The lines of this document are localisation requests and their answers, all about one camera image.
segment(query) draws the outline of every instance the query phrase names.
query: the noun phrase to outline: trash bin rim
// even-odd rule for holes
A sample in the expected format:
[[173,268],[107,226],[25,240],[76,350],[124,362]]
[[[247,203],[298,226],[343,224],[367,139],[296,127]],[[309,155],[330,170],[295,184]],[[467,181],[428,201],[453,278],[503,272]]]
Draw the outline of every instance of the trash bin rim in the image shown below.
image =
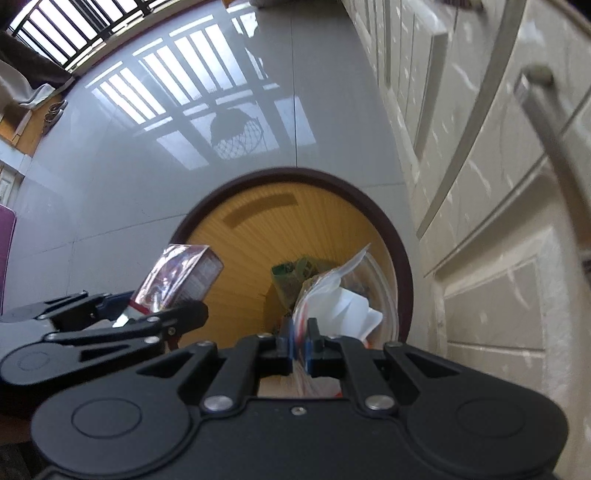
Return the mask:
[[303,183],[338,195],[359,210],[380,234],[392,259],[398,289],[398,339],[406,341],[413,318],[413,274],[400,236],[384,211],[354,185],[331,174],[300,167],[276,167],[257,170],[221,185],[185,216],[170,242],[186,243],[199,223],[223,202],[235,195],[271,183]]

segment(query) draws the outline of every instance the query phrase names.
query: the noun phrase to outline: garbage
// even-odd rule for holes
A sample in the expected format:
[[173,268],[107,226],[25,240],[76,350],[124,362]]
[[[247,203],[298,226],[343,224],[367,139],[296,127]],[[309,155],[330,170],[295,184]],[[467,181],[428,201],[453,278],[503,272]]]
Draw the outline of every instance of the garbage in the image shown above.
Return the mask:
[[222,270],[222,261],[209,246],[170,244],[113,327],[186,300],[203,300]]
[[271,280],[286,312],[293,310],[302,285],[307,280],[335,266],[334,263],[326,260],[302,257],[295,262],[285,262],[272,267]]
[[[308,318],[317,319],[321,335],[351,336],[367,347],[374,346],[370,337],[383,323],[387,339],[397,338],[394,300],[369,247],[341,267],[318,275],[302,290],[293,313],[295,344],[300,351],[306,340]],[[294,361],[293,382],[302,397],[333,397],[340,393],[338,380],[307,375],[301,357]]]

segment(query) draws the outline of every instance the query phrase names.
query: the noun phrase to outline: dark cloth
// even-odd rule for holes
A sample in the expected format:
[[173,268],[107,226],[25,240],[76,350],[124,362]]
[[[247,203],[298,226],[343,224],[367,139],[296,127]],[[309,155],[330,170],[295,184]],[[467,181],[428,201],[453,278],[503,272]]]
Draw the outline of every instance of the dark cloth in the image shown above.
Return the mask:
[[10,22],[26,4],[28,0],[0,0],[0,60],[19,71],[33,89],[46,83],[55,89],[61,88],[72,75],[61,65],[37,53],[6,32]]
[[0,32],[0,60],[19,71],[34,90],[48,83],[58,89],[72,74],[5,31]]
[[0,0],[0,28],[4,31],[10,22],[29,3],[29,0]]

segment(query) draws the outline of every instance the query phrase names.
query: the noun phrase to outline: metal window bars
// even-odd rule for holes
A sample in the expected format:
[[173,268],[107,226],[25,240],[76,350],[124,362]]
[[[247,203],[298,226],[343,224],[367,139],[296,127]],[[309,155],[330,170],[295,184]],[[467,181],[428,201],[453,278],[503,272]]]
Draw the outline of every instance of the metal window bars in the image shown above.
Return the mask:
[[119,29],[168,1],[37,0],[25,7],[28,13],[9,30],[40,54],[73,70]]

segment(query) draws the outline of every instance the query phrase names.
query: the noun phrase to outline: white cabinet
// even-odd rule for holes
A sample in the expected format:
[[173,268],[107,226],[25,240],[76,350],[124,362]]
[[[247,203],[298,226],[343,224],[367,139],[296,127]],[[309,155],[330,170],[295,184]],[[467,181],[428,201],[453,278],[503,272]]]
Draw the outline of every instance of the white cabinet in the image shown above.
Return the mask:
[[[431,317],[413,322],[428,323],[436,353],[561,405],[557,473],[588,480],[591,24],[561,0],[386,1],[379,87],[432,297]],[[553,75],[536,87],[548,131],[514,95],[539,66]]]

